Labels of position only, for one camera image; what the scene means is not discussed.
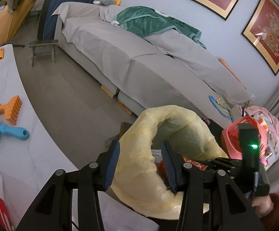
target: green blanket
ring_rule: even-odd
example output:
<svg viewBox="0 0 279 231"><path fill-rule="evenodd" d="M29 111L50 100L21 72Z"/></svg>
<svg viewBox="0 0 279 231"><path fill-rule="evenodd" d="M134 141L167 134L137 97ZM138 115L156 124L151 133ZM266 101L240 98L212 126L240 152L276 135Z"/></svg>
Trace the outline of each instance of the green blanket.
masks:
<svg viewBox="0 0 279 231"><path fill-rule="evenodd" d="M198 29L175 18L162 16L152 8L144 6L126 8L117 15L116 21L122 24L124 29L139 37L157 35L174 29L206 49L200 42L201 32Z"/></svg>

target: pink basket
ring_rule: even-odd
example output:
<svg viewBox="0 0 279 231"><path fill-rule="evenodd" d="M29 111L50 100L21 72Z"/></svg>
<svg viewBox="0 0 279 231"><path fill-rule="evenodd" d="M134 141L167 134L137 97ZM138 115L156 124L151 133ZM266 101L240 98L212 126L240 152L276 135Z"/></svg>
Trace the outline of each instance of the pink basket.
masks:
<svg viewBox="0 0 279 231"><path fill-rule="evenodd" d="M264 156L267 147L267 134L264 127L253 117L245 116L240 120L230 124L226 129L222 131L222 148L227 155L232 159L242 160L242 153L239 144L239 123L250 123L254 127L257 127L260 134L259 144L259 158L260 161L267 166L267 159Z"/></svg>

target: wooden floor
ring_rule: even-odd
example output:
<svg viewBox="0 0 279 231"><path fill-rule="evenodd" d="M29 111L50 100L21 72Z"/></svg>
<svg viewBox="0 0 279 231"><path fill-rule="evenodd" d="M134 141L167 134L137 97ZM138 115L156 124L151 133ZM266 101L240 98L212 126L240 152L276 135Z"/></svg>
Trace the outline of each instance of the wooden floor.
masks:
<svg viewBox="0 0 279 231"><path fill-rule="evenodd" d="M136 116L124 111L117 98L111 98L61 49L56 49L55 64L51 56L40 55L34 58L31 68L28 44L37 40L37 28L36 17L32 16L28 25L22 26L10 41L26 45L14 48L20 77L40 121L57 146L80 169L106 151L105 141L119 133L121 122L133 123Z"/></svg>

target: marble table top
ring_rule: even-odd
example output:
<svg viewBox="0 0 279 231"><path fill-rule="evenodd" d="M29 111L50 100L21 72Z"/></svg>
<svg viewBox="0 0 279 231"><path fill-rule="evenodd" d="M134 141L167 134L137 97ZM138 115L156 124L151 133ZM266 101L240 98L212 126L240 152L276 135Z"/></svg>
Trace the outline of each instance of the marble table top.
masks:
<svg viewBox="0 0 279 231"><path fill-rule="evenodd" d="M3 193L10 218L15 227L26 210L57 169L66 172L77 168L62 153L36 115L24 90L14 58L13 46L3 46L0 61L0 104L19 95L23 105L17 120L18 127L28 130L26 141L11 136L0 136L0 174ZM8 121L0 115L0 124Z"/></svg>

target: brown sleeve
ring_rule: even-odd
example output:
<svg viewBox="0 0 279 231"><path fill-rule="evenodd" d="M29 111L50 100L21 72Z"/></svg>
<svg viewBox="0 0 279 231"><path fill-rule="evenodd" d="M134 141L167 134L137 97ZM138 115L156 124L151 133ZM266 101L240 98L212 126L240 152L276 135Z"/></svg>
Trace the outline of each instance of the brown sleeve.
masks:
<svg viewBox="0 0 279 231"><path fill-rule="evenodd" d="M271 193L269 196L274 204L273 210L270 214L262 217L260 220L266 231L276 231L279 226L279 194Z"/></svg>

